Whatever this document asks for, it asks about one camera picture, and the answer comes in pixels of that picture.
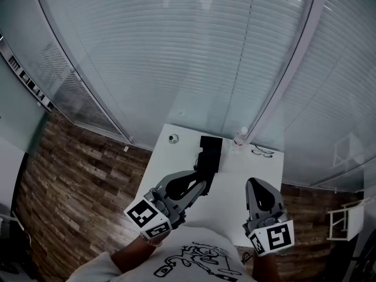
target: wooden floor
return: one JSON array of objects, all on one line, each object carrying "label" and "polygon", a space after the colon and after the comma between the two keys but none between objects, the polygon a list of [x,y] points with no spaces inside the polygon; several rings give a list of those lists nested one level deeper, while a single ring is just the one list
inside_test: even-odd
[{"label": "wooden floor", "polygon": [[[133,200],[151,153],[134,147],[125,153],[123,148],[51,114],[16,201],[16,212],[31,235],[40,280],[66,280],[80,265],[138,235],[122,211]],[[281,278],[311,281],[332,248],[325,240],[326,211],[358,197],[287,185],[281,192],[296,229],[295,247],[277,256]],[[238,251],[253,254],[241,247]],[[252,262],[246,265],[251,270]]]}]

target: white chair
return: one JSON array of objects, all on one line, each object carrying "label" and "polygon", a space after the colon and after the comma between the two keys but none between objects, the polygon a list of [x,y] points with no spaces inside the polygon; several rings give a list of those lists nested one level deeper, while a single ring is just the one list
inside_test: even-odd
[{"label": "white chair", "polygon": [[[353,239],[363,229],[364,206],[367,203],[371,202],[373,202],[373,198],[371,200],[371,198],[368,197],[364,200],[343,204],[343,209],[328,211],[328,214],[330,214],[330,229],[329,238],[327,238],[327,240],[350,241],[351,239]],[[333,217],[335,213],[343,213],[343,217],[333,222]],[[333,237],[333,227],[342,222],[343,229],[341,229],[341,231],[346,232],[346,237]]]}]

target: white furniture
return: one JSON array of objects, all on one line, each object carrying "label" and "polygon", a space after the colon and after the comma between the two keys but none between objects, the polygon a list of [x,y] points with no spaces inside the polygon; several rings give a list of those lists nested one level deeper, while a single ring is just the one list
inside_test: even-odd
[{"label": "white furniture", "polygon": [[[169,143],[169,136],[177,134],[179,141]],[[201,136],[212,136],[174,125],[164,125],[146,168],[136,197],[145,195],[168,174],[193,170],[202,151]],[[223,139],[219,172],[216,173],[209,195],[201,196],[186,210],[187,226],[207,227],[227,237],[234,245],[251,247],[242,224],[249,217],[246,209],[246,181],[258,177],[280,190],[283,171],[283,153],[273,157],[252,153],[253,145],[240,152],[231,150],[231,140]]]},{"label": "white furniture", "polygon": [[[367,199],[359,200],[356,202],[343,204],[343,209],[328,211],[328,214],[330,214],[330,228],[329,238],[327,238],[327,240],[350,241],[357,234],[359,234],[359,232],[363,229],[364,205],[366,202]],[[343,217],[333,222],[334,215],[336,213],[342,213]],[[333,227],[339,223],[343,223],[343,229],[341,229],[341,231],[346,232],[346,237],[333,237]]]}]

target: person's right arm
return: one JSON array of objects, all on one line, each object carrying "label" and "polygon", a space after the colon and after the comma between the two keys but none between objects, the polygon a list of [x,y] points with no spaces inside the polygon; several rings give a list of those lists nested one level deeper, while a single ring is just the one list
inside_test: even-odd
[{"label": "person's right arm", "polygon": [[268,254],[259,257],[257,254],[254,254],[252,277],[257,282],[281,282],[275,255]]}]

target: water bottle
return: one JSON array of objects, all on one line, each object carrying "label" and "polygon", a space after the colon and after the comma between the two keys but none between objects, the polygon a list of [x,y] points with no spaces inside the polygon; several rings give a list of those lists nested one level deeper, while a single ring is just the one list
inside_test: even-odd
[{"label": "water bottle", "polygon": [[247,133],[248,133],[248,128],[242,127],[239,132],[236,133],[235,138],[232,142],[231,148],[235,151],[239,151],[243,146],[244,143],[246,142],[247,139]]}]

